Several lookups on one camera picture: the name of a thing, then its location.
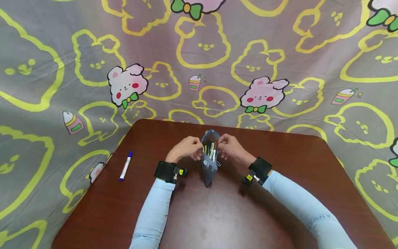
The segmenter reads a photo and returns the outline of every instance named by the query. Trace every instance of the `left hand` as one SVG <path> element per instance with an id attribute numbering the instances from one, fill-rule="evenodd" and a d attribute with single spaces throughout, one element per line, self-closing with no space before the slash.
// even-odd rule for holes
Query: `left hand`
<path id="1" fill-rule="evenodd" d="M 186 137 L 176 144 L 166 157 L 166 162 L 177 163 L 181 158 L 191 156 L 193 160 L 200 160 L 203 145 L 198 137 Z"/>

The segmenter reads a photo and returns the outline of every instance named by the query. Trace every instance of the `wrist device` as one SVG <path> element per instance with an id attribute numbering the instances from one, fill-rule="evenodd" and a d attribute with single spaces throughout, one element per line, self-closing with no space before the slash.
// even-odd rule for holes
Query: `wrist device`
<path id="1" fill-rule="evenodd" d="M 165 182 L 176 184 L 177 176 L 187 178 L 188 170 L 179 169 L 175 163 L 159 161 L 156 167 L 154 177 L 164 180 Z"/>
<path id="2" fill-rule="evenodd" d="M 246 186 L 251 186 L 253 180 L 263 185 L 268 178 L 268 173 L 271 171 L 272 165 L 261 157 L 257 159 L 249 166 L 249 174 L 243 178 L 242 183 Z"/>

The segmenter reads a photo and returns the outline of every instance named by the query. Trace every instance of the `pencil case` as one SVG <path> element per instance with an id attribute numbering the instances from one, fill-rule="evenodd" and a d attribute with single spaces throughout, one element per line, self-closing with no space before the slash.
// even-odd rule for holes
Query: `pencil case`
<path id="1" fill-rule="evenodd" d="M 220 135 L 215 130 L 208 130 L 205 132 L 201 143 L 206 145 L 208 141 L 217 142 L 220 139 Z M 213 161 L 206 153 L 202 151 L 202 164 L 201 164 L 201 172 L 205 181 L 205 186 L 208 187 L 211 183 L 211 180 L 217 173 L 217 169 L 220 166 L 220 163 L 217 161 L 217 156 L 219 154 L 218 147 L 216 148 L 215 161 Z"/>

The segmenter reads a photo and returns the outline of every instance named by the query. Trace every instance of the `gray fabric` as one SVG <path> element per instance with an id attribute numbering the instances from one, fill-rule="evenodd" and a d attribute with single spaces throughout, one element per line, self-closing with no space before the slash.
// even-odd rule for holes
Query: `gray fabric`
<path id="1" fill-rule="evenodd" d="M 49 247 L 141 118 L 319 136 L 397 245 L 398 35 L 393 18 L 369 18 L 398 4 L 196 2 L 198 22 L 169 0 L 0 2 L 0 247 Z M 145 79 L 126 109 L 112 102 Z M 270 95 L 275 107 L 245 113 Z"/>

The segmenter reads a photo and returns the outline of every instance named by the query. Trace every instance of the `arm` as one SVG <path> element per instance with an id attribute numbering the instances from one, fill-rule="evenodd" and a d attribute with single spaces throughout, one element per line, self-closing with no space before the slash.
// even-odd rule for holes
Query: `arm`
<path id="1" fill-rule="evenodd" d="M 249 167 L 256 160 L 236 137 L 224 134 L 218 141 L 221 158 L 234 158 Z M 276 171 L 270 171 L 263 188 L 289 209 L 314 235 L 320 249 L 356 249 L 337 218 L 312 194 Z"/>
<path id="2" fill-rule="evenodd" d="M 200 160 L 202 144 L 197 137 L 186 137 L 175 145 L 166 162 L 177 163 L 182 157 Z M 129 249 L 157 249 L 162 239 L 175 184 L 156 179 L 141 208 Z"/>
<path id="3" fill-rule="evenodd" d="M 142 206 L 130 249 L 157 249 L 166 226 L 175 184 L 156 179 Z"/>
<path id="4" fill-rule="evenodd" d="M 287 177 L 272 171 L 263 184 L 314 235 L 320 249 L 356 249 L 337 218 L 312 194 Z"/>

